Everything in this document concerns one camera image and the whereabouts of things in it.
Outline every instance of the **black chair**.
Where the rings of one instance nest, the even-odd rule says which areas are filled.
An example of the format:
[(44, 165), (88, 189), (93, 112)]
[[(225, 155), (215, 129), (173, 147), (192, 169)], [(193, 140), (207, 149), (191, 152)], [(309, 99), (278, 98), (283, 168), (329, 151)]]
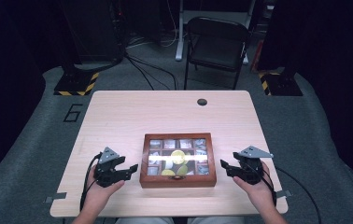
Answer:
[(237, 85), (241, 67), (247, 52), (249, 31), (234, 21), (222, 21), (207, 17), (195, 17), (187, 24), (188, 55), (186, 59), (186, 90), (190, 63), (234, 72), (233, 90)]

